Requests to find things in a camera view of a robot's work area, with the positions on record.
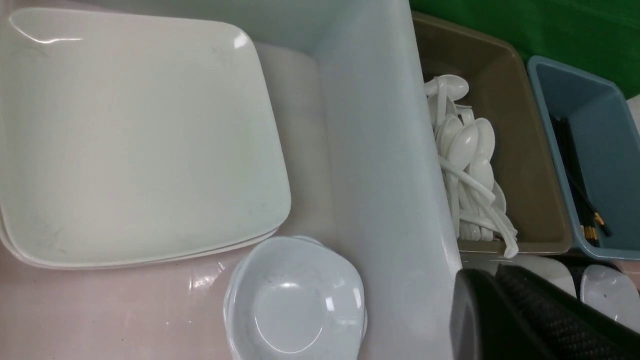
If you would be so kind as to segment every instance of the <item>white dish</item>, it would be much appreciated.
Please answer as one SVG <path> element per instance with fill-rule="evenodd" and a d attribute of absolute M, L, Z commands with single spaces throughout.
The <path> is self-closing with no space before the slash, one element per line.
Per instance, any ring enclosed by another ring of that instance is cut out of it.
<path fill-rule="evenodd" d="M 300 239 L 303 241 L 309 241 L 310 243 L 314 243 L 316 245 L 320 245 L 320 246 L 324 246 L 322 243 L 320 243 L 320 241 L 317 241 L 316 239 L 310 238 L 309 236 L 291 236 L 292 238 L 296 238 L 296 239 Z M 242 267 L 242 264 L 244 263 L 244 259 L 240 260 L 238 262 L 238 264 L 236 265 L 236 268 L 234 269 L 234 271 L 231 273 L 231 277 L 229 278 L 229 285 L 227 286 L 227 292 L 225 294 L 225 300 L 224 300 L 224 317 L 225 317 L 225 321 L 228 317 L 228 305 L 229 305 L 229 298 L 230 298 L 230 294 L 232 293 L 233 289 L 235 288 L 236 285 L 236 279 L 237 279 L 237 274 L 240 271 L 240 268 Z M 367 314 L 367 308 L 365 307 L 364 309 L 364 324 L 362 326 L 362 339 L 364 340 L 364 336 L 367 334 L 367 325 L 369 324 L 369 316 Z"/>
<path fill-rule="evenodd" d="M 3 23 L 0 66 L 5 240 L 30 262 L 204 254 L 287 218 L 269 95 L 239 28 L 28 8 Z"/>
<path fill-rule="evenodd" d="M 591 265 L 582 274 L 580 300 L 620 324 L 640 332 L 640 295 L 625 274 Z"/>
<path fill-rule="evenodd" d="M 271 230 L 270 232 L 268 232 L 266 234 L 257 236 L 257 237 L 255 237 L 253 239 L 245 240 L 245 241 L 239 242 L 237 244 L 233 244 L 233 245 L 229 245 L 229 246 L 226 246 L 226 247 L 222 247 L 220 249 L 204 251 L 204 252 L 198 252 L 196 254 L 187 255 L 187 256 L 181 256 L 181 257 L 178 257 L 178 258 L 170 258 L 170 259 L 159 260 L 159 261 L 155 261 L 154 263 L 167 263 L 167 262 L 170 262 L 170 261 L 193 259 L 193 258 L 199 258 L 200 256 L 209 256 L 209 255 L 213 255 L 213 254 L 219 254 L 220 252 L 226 252 L 226 251 L 241 249 L 243 247 L 255 245 L 255 244 L 257 244 L 257 243 L 259 243 L 261 241 L 264 241 L 264 240 L 272 237 L 273 234 L 275 234 L 276 231 L 278 231 L 278 229 L 279 229 L 279 227 Z"/>
<path fill-rule="evenodd" d="M 558 260 L 541 256 L 519 254 L 511 259 L 489 254 L 474 254 L 462 252 L 460 254 L 463 268 L 475 268 L 489 272 L 492 275 L 498 271 L 499 265 L 518 265 L 544 278 L 548 282 L 576 297 L 573 277 L 569 269 Z"/>
<path fill-rule="evenodd" d="M 338 254 L 300 240 L 268 239 L 237 270 L 225 306 L 234 359 L 356 359 L 360 276 Z"/>

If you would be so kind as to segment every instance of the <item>pink countertop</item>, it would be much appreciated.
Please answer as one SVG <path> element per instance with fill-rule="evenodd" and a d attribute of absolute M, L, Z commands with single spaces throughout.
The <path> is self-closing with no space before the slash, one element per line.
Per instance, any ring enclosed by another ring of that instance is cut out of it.
<path fill-rule="evenodd" d="M 231 359 L 222 302 L 248 251 L 66 272 L 25 265 L 0 246 L 0 359 Z"/>
<path fill-rule="evenodd" d="M 622 270 L 640 290 L 640 261 L 616 261 L 616 266 Z"/>

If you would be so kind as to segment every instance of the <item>white spoon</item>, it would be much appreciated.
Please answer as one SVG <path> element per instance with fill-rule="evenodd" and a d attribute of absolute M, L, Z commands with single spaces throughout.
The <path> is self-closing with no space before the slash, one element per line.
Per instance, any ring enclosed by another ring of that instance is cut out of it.
<path fill-rule="evenodd" d="M 438 107 L 436 108 L 436 126 L 440 126 L 444 122 L 447 110 L 447 79 L 438 77 Z"/>
<path fill-rule="evenodd" d="M 500 216 L 495 212 L 495 210 L 484 203 L 484 200 L 478 195 L 477 192 L 471 194 L 473 198 L 480 205 L 480 208 L 484 210 L 484 212 L 489 215 L 489 218 L 495 224 L 498 232 L 502 234 L 504 238 L 504 243 L 507 245 L 507 249 L 504 251 L 504 257 L 507 259 L 511 259 L 518 254 L 520 250 L 518 248 L 518 244 L 516 243 L 516 239 L 511 235 L 511 231 L 507 228 L 507 225 L 502 221 Z"/>
<path fill-rule="evenodd" d="M 478 183 L 481 183 L 485 188 L 489 190 L 493 190 L 493 184 L 495 180 L 493 178 L 493 168 L 489 159 L 484 157 L 483 155 L 478 155 L 476 151 L 476 155 L 473 160 L 469 164 L 468 173 L 474 179 L 478 180 Z M 480 217 L 486 216 L 484 211 L 480 210 L 478 212 Z M 493 233 L 488 229 L 481 229 L 482 240 L 484 241 L 492 241 Z"/>
<path fill-rule="evenodd" d="M 446 105 L 445 105 L 445 110 L 444 110 L 444 115 L 445 115 L 445 119 L 447 116 L 449 115 L 455 115 L 458 116 L 458 109 L 456 108 L 456 103 L 453 102 L 453 100 L 451 100 L 450 97 L 447 96 L 446 100 Z M 431 117 L 431 121 L 432 121 L 432 126 L 434 128 L 437 128 L 438 126 L 442 125 L 442 124 L 438 124 L 437 123 L 437 117 L 438 117 L 438 96 L 434 95 L 431 96 L 427 99 L 427 103 L 429 106 L 429 116 Z"/>
<path fill-rule="evenodd" d="M 500 220 L 504 222 L 504 225 L 506 225 L 509 228 L 509 230 L 511 231 L 511 235 L 515 238 L 518 235 L 518 230 L 516 229 L 515 226 L 513 226 L 513 223 L 511 222 L 507 214 L 499 210 L 496 210 L 494 206 L 492 206 L 492 208 L 495 210 L 495 213 L 498 214 L 498 217 L 500 218 Z"/>
<path fill-rule="evenodd" d="M 467 189 L 462 184 L 459 184 L 458 191 L 460 193 L 460 207 L 462 208 L 462 210 L 467 213 L 477 213 L 477 210 L 474 209 L 471 202 L 469 201 L 469 198 L 467 196 Z M 482 232 L 478 225 L 465 222 L 460 224 L 460 236 L 462 237 L 462 240 L 478 241 L 482 239 Z"/>
<path fill-rule="evenodd" d="M 475 224 L 478 226 L 482 226 L 485 227 L 491 231 L 495 231 L 496 233 L 499 233 L 500 231 L 498 230 L 498 227 L 489 219 L 485 218 L 485 217 L 480 217 L 474 213 L 470 213 L 468 211 L 460 211 L 460 221 L 464 221 L 470 224 Z M 516 229 L 514 229 L 513 227 L 510 227 L 507 225 L 507 229 L 509 230 L 509 233 L 512 236 L 516 236 L 516 234 L 518 233 L 518 231 Z"/>
<path fill-rule="evenodd" d="M 446 155 L 449 151 L 449 146 L 456 137 L 458 131 L 462 129 L 462 122 L 455 115 L 449 115 L 444 120 L 442 125 L 438 128 L 436 135 L 436 145 L 438 146 L 438 153 L 440 155 Z"/>
<path fill-rule="evenodd" d="M 486 156 L 489 160 L 493 156 L 495 150 L 495 132 L 489 120 L 479 117 L 476 119 L 478 127 L 478 154 Z"/>
<path fill-rule="evenodd" d="M 456 111 L 457 111 L 458 113 L 460 113 L 462 110 L 465 110 L 465 109 L 472 109 L 472 108 L 473 108 L 473 107 L 472 107 L 472 106 L 469 106 L 469 105 L 460 105 L 460 104 L 456 104 Z"/>
<path fill-rule="evenodd" d="M 493 194 L 495 195 L 495 202 L 493 206 L 503 213 L 507 213 L 507 198 L 504 196 L 504 192 L 498 183 L 493 184 Z"/>
<path fill-rule="evenodd" d="M 458 110 L 458 113 L 460 114 L 460 117 L 462 118 L 462 123 L 464 125 L 471 124 L 476 119 L 474 116 L 474 111 L 471 109 Z"/>
<path fill-rule="evenodd" d="M 464 80 L 457 75 L 441 75 L 424 83 L 424 92 L 427 96 L 435 95 L 438 92 L 439 78 L 446 79 L 447 93 L 453 101 L 458 101 L 469 93 L 469 83 L 467 83 L 467 80 Z"/>
<path fill-rule="evenodd" d="M 465 125 L 458 131 L 447 151 L 447 159 L 455 168 L 466 168 L 476 153 L 478 144 L 478 128 L 471 123 Z M 458 193 L 458 178 L 448 174 L 449 207 L 451 209 L 451 220 L 456 238 L 460 235 L 460 198 Z"/>
<path fill-rule="evenodd" d="M 447 175 L 451 173 L 452 175 L 457 177 L 460 181 L 462 181 L 463 183 L 465 183 L 469 187 L 472 187 L 475 191 L 480 193 L 480 195 L 482 195 L 482 198 L 485 199 L 487 204 L 493 204 L 495 200 L 495 194 L 492 193 L 491 190 L 482 186 L 480 183 L 477 182 L 477 180 L 471 177 L 471 175 L 456 168 L 449 160 L 443 158 L 442 156 L 439 156 L 438 160 L 440 162 L 440 167 L 445 170 Z"/>

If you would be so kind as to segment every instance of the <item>white plastic bin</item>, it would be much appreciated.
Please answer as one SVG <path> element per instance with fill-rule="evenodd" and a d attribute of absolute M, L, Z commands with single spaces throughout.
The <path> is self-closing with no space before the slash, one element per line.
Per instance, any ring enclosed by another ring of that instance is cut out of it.
<path fill-rule="evenodd" d="M 281 233 L 321 240 L 362 274 L 369 330 L 361 358 L 452 358 L 460 257 L 407 0 L 16 0 L 3 3 L 4 15 L 22 3 L 245 30 L 257 43 L 291 182 Z"/>

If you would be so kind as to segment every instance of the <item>chopsticks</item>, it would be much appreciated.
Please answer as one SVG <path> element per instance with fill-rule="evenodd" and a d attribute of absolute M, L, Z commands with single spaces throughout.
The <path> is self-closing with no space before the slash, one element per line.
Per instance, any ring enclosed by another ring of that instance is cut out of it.
<path fill-rule="evenodd" d="M 590 244 L 598 246 L 596 224 L 600 226 L 606 236 L 611 236 L 612 232 L 595 206 L 589 201 L 586 191 L 584 190 L 582 170 L 580 169 L 580 162 L 575 152 L 575 144 L 568 119 L 563 117 L 558 120 L 551 116 L 551 124 L 556 134 L 556 141 L 563 159 L 564 169 L 569 180 L 573 202 L 576 212 L 578 213 L 582 232 Z"/>

